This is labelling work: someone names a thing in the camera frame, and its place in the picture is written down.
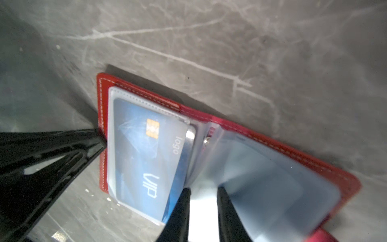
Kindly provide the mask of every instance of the red leather wallet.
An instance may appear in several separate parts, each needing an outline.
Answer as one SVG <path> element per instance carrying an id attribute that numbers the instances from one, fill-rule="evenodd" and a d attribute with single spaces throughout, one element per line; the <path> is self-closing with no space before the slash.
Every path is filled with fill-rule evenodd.
<path id="1" fill-rule="evenodd" d="M 305 154 L 299 150 L 287 146 L 281 142 L 271 139 L 265 135 L 257 133 L 251 129 L 243 127 L 234 122 L 222 119 L 201 111 L 192 109 L 185 105 L 179 104 L 175 101 L 164 98 L 156 93 L 150 92 L 144 88 L 138 87 L 127 81 L 121 80 L 115 76 L 100 73 L 97 75 L 97 95 L 98 95 L 98 124 L 103 134 L 107 136 L 107 117 L 108 117 L 108 90 L 110 87 L 116 86 L 122 88 L 128 92 L 139 95 L 145 99 L 155 102 L 159 105 L 171 109 L 175 112 L 181 113 L 192 119 L 202 122 L 213 122 L 219 124 L 223 129 L 232 130 L 241 135 L 244 135 L 250 139 L 253 139 L 261 144 L 264 144 L 277 152 L 280 152 L 291 159 L 299 162 L 300 164 L 308 167 L 314 172 L 325 177 L 331 183 L 335 184 L 341 192 L 341 200 L 336 207 L 329 213 L 326 219 L 322 222 L 324 224 L 332 216 L 334 216 L 341 207 L 343 207 L 349 199 L 351 199 L 360 189 L 361 184 L 359 180 L 352 174 L 343 171 L 337 167 L 334 167 L 328 163 L 325 163 L 315 157 Z M 108 185 L 106 180 L 106 167 L 107 167 L 107 150 L 104 150 L 100 155 L 100 178 L 99 186 L 102 191 L 108 193 Z M 331 235 L 322 229 L 316 230 L 314 235 L 308 240 L 309 242 L 321 242 L 321 241 L 336 241 Z"/>

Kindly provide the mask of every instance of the card chip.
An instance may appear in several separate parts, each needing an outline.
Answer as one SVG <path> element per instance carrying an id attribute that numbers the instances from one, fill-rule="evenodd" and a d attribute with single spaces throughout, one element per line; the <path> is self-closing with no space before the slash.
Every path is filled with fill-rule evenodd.
<path id="1" fill-rule="evenodd" d="M 146 135 L 149 137 L 158 139 L 159 138 L 160 123 L 151 119 L 146 120 Z"/>

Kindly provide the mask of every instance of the gray marble surface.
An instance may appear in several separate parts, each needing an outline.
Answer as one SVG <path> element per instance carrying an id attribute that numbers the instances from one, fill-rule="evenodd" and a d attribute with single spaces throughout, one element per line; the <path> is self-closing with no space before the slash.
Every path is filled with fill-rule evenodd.
<path id="1" fill-rule="evenodd" d="M 1 0 L 0 130 L 95 127 L 108 65 L 355 174 L 326 225 L 387 241 L 387 4 L 379 0 Z M 153 241 L 162 228 L 108 201 L 98 161 L 30 233 Z"/>

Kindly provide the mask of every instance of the white stitching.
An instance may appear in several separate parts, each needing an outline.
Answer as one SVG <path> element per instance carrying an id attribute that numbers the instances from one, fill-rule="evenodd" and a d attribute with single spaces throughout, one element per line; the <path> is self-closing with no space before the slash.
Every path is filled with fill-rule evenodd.
<path id="1" fill-rule="evenodd" d="M 143 96 L 143 97 L 145 97 L 145 98 L 148 98 L 148 99 L 150 99 L 150 100 L 153 100 L 153 101 L 155 101 L 155 102 L 158 102 L 158 103 L 160 103 L 161 105 L 164 105 L 164 106 L 166 106 L 166 107 L 168 107 L 168 108 L 172 108 L 173 110 L 180 111 L 180 110 L 179 110 L 178 108 L 176 108 L 176 107 L 173 107 L 173 106 L 171 106 L 171 105 L 165 104 L 164 102 L 160 102 L 160 101 L 158 101 L 158 100 L 156 100 L 156 99 L 154 99 L 154 98 L 152 98 L 152 97 L 150 97 L 150 96 L 144 95 L 144 94 L 142 94 L 142 93 L 140 93 L 140 92 L 138 92 L 138 91 L 136 91 L 136 90 L 133 90 L 132 88 L 125 87 L 125 86 L 123 86 L 123 85 L 121 85 L 121 84 L 119 84 L 119 83 L 116 83 L 116 82 L 114 82 L 114 81 L 111 81 L 111 80 L 109 80 L 109 79 L 106 79 L 106 78 L 100 78 L 99 80 L 100 80 L 100 81 L 101 81 L 101 80 L 106 80 L 106 81 L 111 82 L 111 83 L 113 83 L 113 84 L 116 84 L 116 85 L 118 85 L 118 86 L 120 86 L 120 87 L 122 87 L 122 88 L 124 88 L 124 89 L 126 89 L 126 90 L 129 90 L 129 91 L 131 91 L 131 92 L 134 92 L 134 93 L 136 93 L 136 94 L 138 94 L 138 95 L 140 95 L 140 96 Z"/>
<path id="2" fill-rule="evenodd" d="M 102 124 L 102 133 L 105 134 L 105 127 L 103 123 L 103 105 L 102 105 L 102 81 L 99 79 L 99 101 L 100 101 L 100 107 L 101 107 L 101 124 Z M 105 187 L 105 151 L 103 151 L 103 156 L 102 156 L 102 188 L 106 190 Z"/>
<path id="3" fill-rule="evenodd" d="M 173 110 L 176 110 L 176 111 L 178 111 L 178 112 L 182 112 L 182 113 L 189 114 L 189 115 L 191 115 L 191 116 L 195 116 L 195 117 L 197 117 L 197 118 L 200 118 L 200 119 L 203 119 L 203 120 L 206 120 L 206 121 L 210 121 L 209 118 L 206 118 L 206 117 L 203 117 L 203 116 L 198 116 L 198 115 L 196 115 L 196 114 L 194 114 L 194 113 L 191 113 L 191 112 L 189 112 L 189 111 L 179 110 L 179 109 L 177 109 L 177 108 L 175 108 L 175 107 L 173 107 L 173 106 L 171 106 L 171 105 L 165 104 L 164 102 L 160 102 L 159 100 L 156 100 L 156 99 L 154 99 L 154 98 L 152 98 L 152 97 L 150 97 L 150 96 L 147 96 L 147 95 L 144 95 L 144 94 L 142 94 L 142 93 L 139 93 L 139 92 L 137 92 L 136 90 L 133 90 L 132 88 L 125 87 L 125 86 L 123 86 L 123 85 L 121 85 L 121 84 L 119 84 L 119 83 L 116 83 L 116 82 L 111 81 L 111 80 L 106 79 L 106 78 L 100 78 L 100 79 L 99 79 L 99 82 L 100 82 L 100 89 L 101 89 L 101 90 L 100 90 L 101 119 L 102 119 L 101 121 L 102 121 L 103 132 L 104 132 L 104 123 L 103 123 L 103 111 L 102 111 L 102 82 L 101 82 L 101 80 L 109 81 L 109 82 L 111 82 L 111 83 L 113 83 L 113 84 L 116 84 L 116 85 L 118 85 L 118 86 L 120 86 L 120 87 L 122 87 L 122 88 L 124 88 L 124 89 L 127 89 L 127 90 L 129 90 L 129 91 L 131 91 L 131 92 L 134 92 L 134 93 L 136 93 L 136 94 L 139 94 L 139 95 L 141 95 L 141 96 L 143 96 L 143 97 L 145 97 L 145 98 L 147 98 L 147 99 L 153 100 L 153 101 L 155 101 L 155 102 L 157 102 L 157 103 L 160 103 L 160 104 L 162 104 L 162 105 L 164 105 L 164 106 L 166 106 L 166 107 L 168 107 L 168 108 L 171 108 L 171 109 L 173 109 Z M 319 168 L 321 168 L 322 170 L 328 171 L 329 173 L 332 173 L 332 174 L 334 174 L 334 175 L 336 175 L 336 176 L 338 176 L 338 177 L 340 177 L 340 178 L 343 178 L 343 179 L 346 180 L 346 181 L 349 181 L 349 180 L 350 180 L 349 178 L 347 178 L 347 177 L 345 177 L 345 176 L 343 176 L 343 175 L 341 175 L 341 174 L 339 174 L 339 173 L 333 172 L 331 169 L 328 169 L 328 168 L 326 168 L 326 167 L 324 167 L 324 166 L 322 166 L 322 165 L 319 165 L 319 164 L 317 164 L 317 163 L 315 163 L 315 162 L 313 162 L 313 161 L 310 161 L 310 160 L 301 158 L 300 156 L 297 156 L 297 155 L 295 155 L 295 154 L 293 154 L 293 153 L 290 153 L 290 152 L 287 151 L 287 150 L 284 150 L 284 149 L 279 148 L 279 147 L 277 147 L 277 146 L 273 146 L 272 144 L 269 144 L 268 142 L 265 142 L 265 141 L 263 141 L 263 140 L 261 140 L 261 139 L 258 139 L 258 138 L 256 138 L 256 137 L 253 137 L 252 135 L 248 134 L 247 132 L 242 131 L 241 129 L 237 129 L 237 128 L 232 127 L 232 126 L 227 125 L 227 124 L 221 124 L 221 123 L 216 122 L 216 121 L 213 121 L 213 120 L 212 120 L 211 122 L 216 123 L 216 124 L 219 124 L 219 125 L 222 125 L 222 126 L 226 126 L 226 127 L 230 128 L 230 129 L 233 129 L 233 130 L 235 130 L 235 131 L 237 131 L 237 132 L 239 132 L 239 133 L 243 133 L 244 135 L 246 135 L 246 136 L 248 136 L 248 137 L 250 137 L 250 138 L 253 138 L 254 140 L 257 140 L 258 142 L 260 142 L 260 143 L 262 143 L 262 144 L 264 144 L 264 145 L 273 147 L 273 148 L 275 148 L 275 149 L 279 149 L 279 151 L 281 151 L 282 153 L 285 153 L 285 154 L 288 154 L 288 155 L 290 155 L 290 156 L 292 156 L 292 157 L 295 157 L 295 158 L 297 158 L 297 159 L 300 160 L 300 161 L 308 162 L 310 165 L 314 165 L 314 166 L 316 166 L 316 167 L 319 167 Z M 350 191 L 351 191 L 351 188 L 347 188 L 346 191 L 343 191 L 343 193 L 346 194 L 347 192 L 350 192 Z"/>
<path id="4" fill-rule="evenodd" d="M 129 98 L 131 98 L 131 99 L 134 99 L 134 100 L 136 100 L 137 102 L 140 102 L 140 103 L 142 103 L 142 104 L 144 104 L 144 105 L 146 105 L 146 106 L 149 106 L 149 107 L 151 107 L 152 109 L 157 110 L 157 111 L 159 111 L 159 112 L 161 112 L 161 113 L 163 113 L 163 114 L 165 114 L 165 115 L 167 115 L 167 116 L 174 116 L 174 117 L 176 117 L 176 118 L 181 118 L 181 116 L 179 116 L 179 115 L 177 115 L 177 114 L 174 114 L 174 113 L 168 113 L 168 112 L 162 110 L 161 108 L 156 107 L 156 106 L 153 105 L 152 103 L 147 103 L 147 102 L 145 102 L 145 101 L 143 101 L 143 100 L 141 100 L 141 99 L 138 99 L 137 97 L 130 96 L 130 95 L 128 95 L 127 93 L 124 93 L 124 92 L 122 92 L 122 91 L 116 91 L 116 92 L 121 93 L 122 95 L 125 95 L 125 96 L 127 96 L 127 97 L 129 97 Z"/>

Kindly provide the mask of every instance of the credit card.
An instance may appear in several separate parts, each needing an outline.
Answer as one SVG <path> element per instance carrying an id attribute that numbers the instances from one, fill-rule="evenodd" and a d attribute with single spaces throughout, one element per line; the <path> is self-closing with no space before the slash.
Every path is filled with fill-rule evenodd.
<path id="1" fill-rule="evenodd" d="M 116 198 L 165 221 L 176 203 L 170 198 L 172 184 L 183 188 L 187 169 L 176 170 L 190 126 L 121 98 L 114 99 L 113 109 Z"/>

